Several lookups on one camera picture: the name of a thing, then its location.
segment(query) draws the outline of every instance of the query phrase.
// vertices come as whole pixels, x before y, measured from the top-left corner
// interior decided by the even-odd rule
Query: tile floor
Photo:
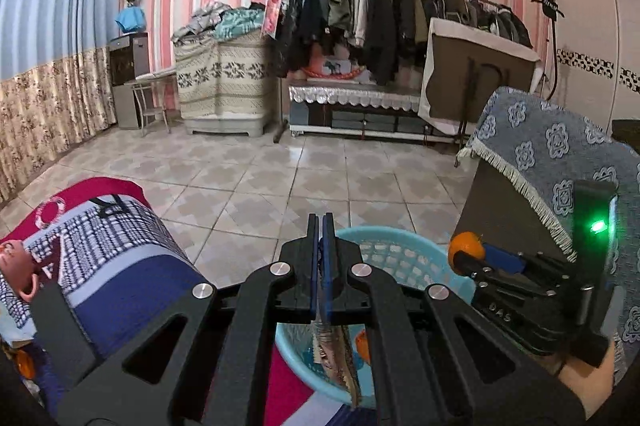
[[[196,267],[241,282],[303,236],[309,213],[336,228],[383,225],[446,244],[477,163],[419,144],[286,133],[188,135],[179,124],[141,138],[111,129],[60,159],[0,212],[0,236],[49,196],[97,175],[134,180]]]

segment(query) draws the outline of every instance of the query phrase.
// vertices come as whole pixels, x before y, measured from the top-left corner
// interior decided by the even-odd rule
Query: orange
[[[364,362],[369,366],[371,365],[371,358],[369,357],[369,342],[367,341],[367,331],[362,329],[356,336],[356,351],[360,355]]]
[[[24,350],[18,350],[15,353],[15,364],[18,367],[20,375],[25,379],[33,379],[36,377],[36,369],[33,366],[33,359]]]
[[[484,246],[480,241],[480,237],[474,232],[461,232],[454,236],[449,243],[449,266],[456,274],[460,273],[453,267],[453,256],[459,251],[464,251],[478,260],[484,260]]]

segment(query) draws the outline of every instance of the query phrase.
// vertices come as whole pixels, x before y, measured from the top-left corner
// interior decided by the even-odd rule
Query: floral curtain
[[[0,204],[115,122],[119,0],[0,0]]]

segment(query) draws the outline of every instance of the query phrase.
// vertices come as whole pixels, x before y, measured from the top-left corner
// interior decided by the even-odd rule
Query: laundry basket
[[[453,273],[447,253],[431,240],[402,229],[362,226],[340,229],[336,236],[359,244],[364,262],[391,274],[398,283],[424,290],[432,283],[449,287],[467,303],[474,295],[475,284]],[[361,405],[375,408],[371,369],[356,352],[354,339],[364,325],[351,325],[349,333],[354,364],[362,390]],[[312,325],[278,324],[276,346],[292,371],[311,389],[345,404],[349,393],[332,383],[322,366],[314,363]]]

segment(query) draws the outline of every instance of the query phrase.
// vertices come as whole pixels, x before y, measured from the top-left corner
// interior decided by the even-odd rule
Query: pile of clothes
[[[191,15],[189,23],[180,27],[171,36],[174,44],[182,43],[185,38],[210,33],[218,41],[229,41],[262,27],[264,4],[252,3],[248,8],[231,6],[213,0]]]
[[[491,10],[478,0],[283,0],[274,60],[276,73],[307,66],[313,44],[331,55],[336,44],[366,66],[379,85],[398,67],[423,66],[431,18],[479,28],[532,48],[520,19],[504,6]]]

